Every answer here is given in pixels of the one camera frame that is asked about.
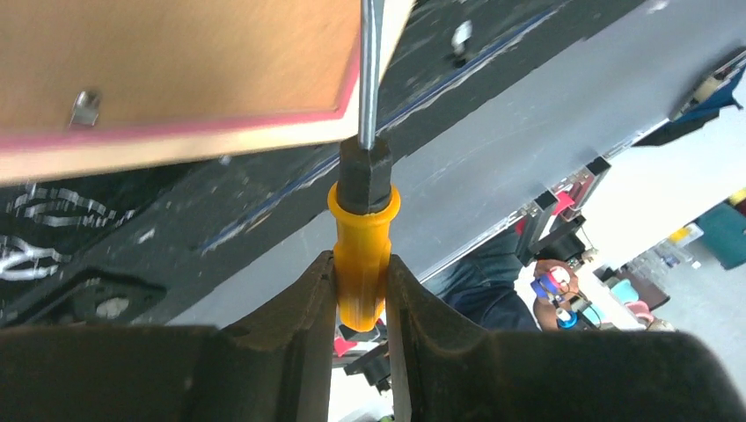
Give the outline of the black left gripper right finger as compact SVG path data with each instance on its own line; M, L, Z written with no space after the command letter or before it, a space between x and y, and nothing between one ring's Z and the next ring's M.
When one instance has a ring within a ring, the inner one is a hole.
M398 421L742 421L719 361L682 332L489 331L392 256L385 304Z

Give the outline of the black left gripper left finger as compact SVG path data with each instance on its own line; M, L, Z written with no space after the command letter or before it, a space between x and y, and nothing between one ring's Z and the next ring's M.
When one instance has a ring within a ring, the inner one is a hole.
M321 253L222 329L47 326L1 333L4 421L324 421L336 321Z

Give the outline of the pink picture frame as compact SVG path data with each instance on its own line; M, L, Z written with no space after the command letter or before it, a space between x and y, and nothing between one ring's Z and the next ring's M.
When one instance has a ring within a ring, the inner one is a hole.
M1 182L355 135L357 1L4 1Z

